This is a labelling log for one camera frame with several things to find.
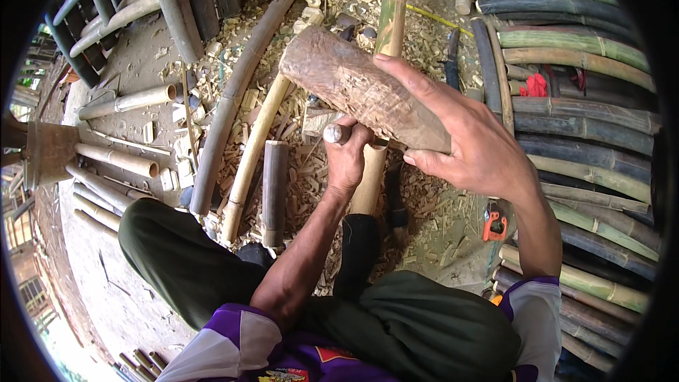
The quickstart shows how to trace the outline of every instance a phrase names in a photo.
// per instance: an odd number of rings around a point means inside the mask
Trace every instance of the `finger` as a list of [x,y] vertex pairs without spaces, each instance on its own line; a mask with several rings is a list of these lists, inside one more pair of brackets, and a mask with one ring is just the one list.
[[413,96],[427,106],[440,119],[454,114],[461,107],[455,98],[462,96],[448,95],[432,79],[412,68],[403,58],[389,57],[378,53],[373,57],[373,63],[382,71],[393,76],[408,89]]

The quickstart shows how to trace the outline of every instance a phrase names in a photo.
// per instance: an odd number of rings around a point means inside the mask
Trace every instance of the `bamboo segment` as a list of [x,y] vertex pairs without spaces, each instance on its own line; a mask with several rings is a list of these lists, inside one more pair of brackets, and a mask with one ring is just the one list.
[[615,365],[613,360],[563,330],[561,331],[561,344],[573,355],[602,372],[609,372]]
[[488,29],[490,46],[493,49],[493,58],[495,58],[495,68],[498,73],[498,82],[500,83],[500,100],[502,101],[503,124],[505,125],[507,132],[514,136],[514,111],[512,109],[511,91],[509,88],[509,82],[507,81],[503,51],[500,48],[500,43],[498,42],[498,33],[495,31],[495,27],[493,27],[493,25],[488,21],[486,21],[486,27]]
[[558,47],[582,51],[611,58],[649,73],[649,63],[644,54],[624,43],[599,36],[561,31],[505,31],[499,34],[503,48]]
[[[519,262],[519,250],[512,245],[505,244],[500,248],[500,258],[512,261],[517,265],[521,264]],[[645,293],[627,286],[614,284],[609,280],[567,265],[561,267],[559,282],[639,313],[646,308],[649,301],[649,296]]]
[[647,203],[607,195],[606,193],[544,182],[540,183],[540,185],[542,186],[542,193],[550,198],[566,199],[570,202],[591,204],[593,206],[616,209],[618,211],[627,209],[630,211],[646,213],[649,210],[649,204]]
[[99,223],[106,225],[118,232],[118,228],[120,227],[120,217],[106,209],[101,208],[96,203],[90,202],[75,192],[73,192],[73,199],[75,199],[77,207],[85,211]]
[[631,65],[591,53],[555,47],[524,47],[503,49],[503,55],[508,64],[571,65],[629,81],[656,93],[655,83],[647,73]]
[[126,169],[129,172],[143,175],[144,177],[154,178],[158,175],[158,163],[150,159],[135,157],[123,154],[112,149],[99,148],[97,146],[85,145],[82,143],[75,145],[75,151],[84,157],[96,159],[113,166]]

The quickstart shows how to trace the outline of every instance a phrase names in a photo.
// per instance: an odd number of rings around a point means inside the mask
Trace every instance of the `dirt floor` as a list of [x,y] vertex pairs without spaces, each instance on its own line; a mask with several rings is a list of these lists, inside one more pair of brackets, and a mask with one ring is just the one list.
[[[475,16],[473,12],[468,17],[457,14],[454,11],[454,0],[407,1],[465,30],[470,30],[469,18]],[[214,108],[215,100],[228,80],[247,35],[266,9],[268,2],[269,0],[246,0],[242,15],[224,21],[224,29],[217,36],[217,40],[222,42],[228,51],[224,61],[220,63],[215,59],[206,58],[193,67],[199,75],[199,90],[208,112],[206,119],[199,124],[205,130],[209,128],[210,110]],[[368,4],[359,3],[357,0],[323,0],[323,2],[321,9],[326,9],[327,15],[325,27],[336,27],[337,14],[344,11],[361,21],[356,43],[368,51],[373,51],[375,40],[362,34],[362,31],[366,27],[375,29],[378,27],[378,0]],[[261,103],[266,94],[272,80],[271,69],[276,68],[278,57],[291,37],[291,26],[303,7],[302,1],[295,2],[253,76],[250,87],[260,90],[255,106]],[[443,80],[441,61],[445,59],[449,31],[450,27],[440,22],[408,11],[404,57],[423,72],[435,79]],[[111,92],[106,92],[107,89],[115,89],[117,95],[121,96],[156,87],[164,82],[178,82],[179,72],[174,65],[178,59],[176,47],[161,15],[156,13],[135,21],[129,28],[121,31],[118,44],[109,55],[109,64],[101,77],[103,80],[101,84],[105,85],[94,91],[88,91],[82,82],[76,82],[71,86],[63,123],[77,125],[85,143],[152,158],[159,162],[161,168],[176,169],[174,152],[171,157],[150,152],[140,154],[139,149],[112,144],[88,132],[88,129],[95,129],[116,138],[141,143],[141,127],[148,121],[153,121],[156,139],[151,145],[172,150],[174,142],[186,135],[186,132],[175,132],[179,126],[172,120],[171,103],[96,118],[90,120],[89,124],[78,121],[76,110],[102,94],[111,95]],[[463,86],[473,86],[475,83],[472,81],[472,75],[480,76],[480,68],[473,39],[466,34],[460,35],[458,65]],[[310,152],[309,147],[316,144],[316,140],[303,137],[301,130],[295,129],[301,126],[307,97],[308,93],[301,89],[293,91],[281,105],[272,128],[272,132],[276,132],[278,125],[285,124],[287,129],[291,129],[286,140],[291,144],[290,162],[295,169],[300,169],[302,165],[314,168],[313,177],[295,178],[289,185],[289,197],[294,203],[289,206],[290,225],[286,230],[286,237],[289,239],[293,239],[301,229],[320,199],[327,182],[327,176],[323,173],[326,157],[322,144]],[[52,115],[52,112],[60,107],[63,107],[63,104],[55,95],[46,110],[46,115]],[[245,109],[239,112],[234,125],[235,136],[224,154],[225,165],[218,179],[223,196],[228,195],[229,180],[235,175],[242,155],[242,145],[246,141],[235,126],[247,121],[248,112],[249,110]],[[390,153],[388,163],[394,159],[400,159],[398,154]],[[108,175],[148,189],[168,205],[179,204],[179,192],[163,192],[158,178],[145,179],[102,163],[90,162],[90,165],[100,175]],[[386,238],[384,256],[376,268],[376,276],[394,268],[407,268],[444,285],[480,293],[488,278],[490,263],[496,259],[499,249],[496,243],[481,241],[486,198],[471,192],[459,191],[454,186],[426,176],[411,166],[405,166],[401,182],[404,201],[412,220],[409,235],[405,245],[399,245],[393,237]],[[41,204],[39,209],[42,213],[39,225],[47,239],[46,254],[48,260],[52,262],[50,268],[54,269],[56,291],[63,296],[64,310],[72,310],[66,314],[74,331],[79,334],[81,342],[94,341],[100,350],[100,356],[108,351],[109,357],[111,355],[117,357],[120,352],[131,353],[133,349],[141,347],[145,352],[149,350],[160,352],[167,359],[174,357],[194,335],[193,331],[131,270],[116,242],[91,233],[72,217],[74,209],[72,180],[59,183],[57,203],[55,192],[49,189],[39,192]],[[244,218],[243,235],[233,245],[229,245],[231,248],[259,239],[257,227],[261,193],[256,192],[254,198]],[[56,228],[60,225],[63,227],[63,238],[48,234],[57,231]],[[120,285],[124,292],[106,283],[104,269],[98,257],[99,252],[102,254],[109,279]],[[331,293],[340,257],[339,243],[335,242],[326,269],[319,280],[317,294]],[[92,327],[96,327],[96,330],[91,332],[91,336],[85,336],[89,334],[88,328]]]

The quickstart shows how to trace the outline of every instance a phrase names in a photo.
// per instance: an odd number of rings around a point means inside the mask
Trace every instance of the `bamboo pipe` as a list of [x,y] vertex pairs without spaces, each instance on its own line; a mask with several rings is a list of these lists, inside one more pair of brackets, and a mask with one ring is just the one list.
[[216,108],[213,122],[205,140],[200,159],[200,167],[193,185],[190,210],[194,214],[206,216],[210,211],[210,202],[215,189],[217,173],[221,165],[221,157],[231,134],[231,126],[238,112],[238,107],[255,72],[264,50],[271,41],[274,32],[280,26],[285,13],[295,0],[273,0],[264,16],[259,20],[245,45]]
[[514,136],[514,111],[512,109],[511,91],[509,90],[509,82],[507,81],[503,51],[500,47],[500,43],[498,42],[498,33],[495,31],[495,27],[493,27],[489,21],[486,21],[486,27],[488,29],[490,46],[493,49],[495,69],[498,73],[498,83],[500,84],[500,100],[503,110],[503,125],[505,125],[507,132]]
[[[523,275],[521,267],[512,261],[502,260],[501,265],[514,271],[515,273]],[[584,291],[572,288],[569,285],[565,285],[563,283],[561,283],[559,287],[561,288],[562,295],[565,295],[568,298],[572,298],[575,301],[581,302],[582,304],[589,305],[594,309],[603,311],[606,314],[609,314],[632,325],[636,325],[639,322],[641,315],[635,311],[621,307],[620,305],[614,304],[612,302],[608,302],[605,299],[599,298],[598,296],[594,296]]]
[[502,120],[503,101],[498,82],[497,65],[490,44],[490,38],[488,37],[488,29],[479,17],[471,19],[471,28],[474,32],[476,47],[479,49],[479,63],[481,65],[481,75],[483,76],[483,91],[486,96],[486,104],[498,119]]
[[102,161],[144,177],[154,178],[158,175],[158,163],[150,159],[82,143],[75,145],[75,151],[84,157]]
[[96,203],[85,199],[75,192],[73,192],[73,199],[75,199],[78,208],[85,211],[99,223],[106,225],[110,229],[118,232],[118,228],[120,227],[120,217],[106,209],[101,208]]
[[125,211],[132,204],[130,198],[102,183],[102,178],[98,175],[87,172],[71,163],[66,164],[66,171],[120,211]]
[[74,209],[73,215],[93,233],[97,235],[103,235],[104,237],[109,238],[111,241],[118,241],[118,232],[111,230],[109,227],[90,217],[82,209]]
[[577,358],[602,372],[609,372],[615,365],[613,360],[563,330],[561,331],[561,344]]
[[176,87],[174,85],[154,87],[153,89],[120,96],[111,101],[83,106],[78,110],[78,118],[81,121],[85,121],[98,116],[114,114],[115,112],[125,112],[145,106],[164,104],[174,100],[175,97]]
[[547,133],[601,141],[651,156],[653,138],[626,127],[581,116],[541,116],[514,112],[518,132]]
[[537,155],[528,155],[528,157],[539,170],[599,184],[642,202],[650,203],[649,185],[626,175],[598,167],[586,166],[585,164],[571,163],[562,159],[539,157]]
[[541,182],[540,185],[542,186],[542,193],[544,193],[546,197],[566,199],[571,203],[591,204],[593,206],[615,209],[617,211],[628,209],[630,211],[645,213],[649,210],[649,204],[647,203],[607,195],[606,193],[544,182]]
[[267,247],[283,246],[288,174],[288,142],[267,140],[264,147],[261,236]]
[[160,2],[158,0],[137,0],[132,4],[121,8],[120,12],[115,13],[111,18],[111,21],[107,26],[99,24],[82,36],[82,38],[70,48],[69,55],[71,55],[71,57],[80,55],[85,49],[113,33],[115,30],[123,28],[132,21],[157,11],[158,9],[160,9]]
[[570,51],[556,47],[531,47],[503,49],[508,64],[558,64],[571,65],[584,70],[596,71],[639,85],[656,93],[650,75],[628,64],[591,53]]
[[562,31],[512,30],[499,34],[503,48],[558,47],[614,59],[650,73],[646,56],[634,47],[595,35]]
[[[512,245],[505,243],[500,248],[500,258],[521,265],[519,250]],[[649,296],[645,293],[627,286],[614,284],[609,280],[567,265],[561,267],[559,282],[639,313],[646,308],[649,301]]]

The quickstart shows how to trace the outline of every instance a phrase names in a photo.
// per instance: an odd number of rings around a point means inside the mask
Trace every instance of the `bamboo pole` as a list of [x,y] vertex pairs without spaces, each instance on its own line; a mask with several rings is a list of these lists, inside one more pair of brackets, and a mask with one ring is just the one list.
[[75,145],[75,151],[84,157],[111,164],[129,172],[154,178],[158,175],[158,163],[150,159],[123,154],[112,149],[99,148],[97,146],[79,143]]
[[563,31],[512,30],[499,34],[503,48],[556,47],[600,55],[649,73],[646,56],[634,47],[595,35]]
[[215,189],[221,157],[231,134],[233,120],[240,107],[245,89],[274,32],[295,0],[273,0],[259,20],[252,36],[238,58],[216,108],[200,160],[191,196],[191,212],[206,216]]
[[542,193],[544,193],[546,197],[566,199],[577,203],[589,203],[593,206],[616,209],[618,211],[628,209],[630,211],[645,213],[649,210],[649,204],[647,203],[607,195],[606,193],[587,191],[585,189],[544,182],[541,182],[540,185],[542,186]]
[[107,211],[106,209],[101,208],[96,203],[90,202],[75,192],[73,192],[73,199],[75,199],[78,208],[85,211],[99,223],[106,225],[112,230],[118,232],[118,228],[120,227],[120,217],[116,216],[110,211]]
[[493,49],[493,58],[495,58],[495,68],[498,73],[498,82],[500,84],[500,100],[502,102],[503,109],[503,124],[505,125],[507,132],[514,136],[514,111],[512,109],[509,82],[507,81],[505,59],[503,58],[503,52],[500,47],[500,42],[498,42],[498,33],[495,31],[495,27],[493,27],[489,21],[486,21],[486,27],[488,29],[490,46]]
[[600,72],[632,82],[644,89],[648,89],[652,93],[656,93],[655,83],[647,73],[631,65],[591,53],[555,47],[523,47],[503,49],[503,56],[508,64],[571,65],[585,70]]
[[[500,258],[521,265],[519,250],[512,245],[505,243],[500,248]],[[649,296],[645,293],[567,265],[561,267],[559,282],[639,313],[646,308],[649,301]]]

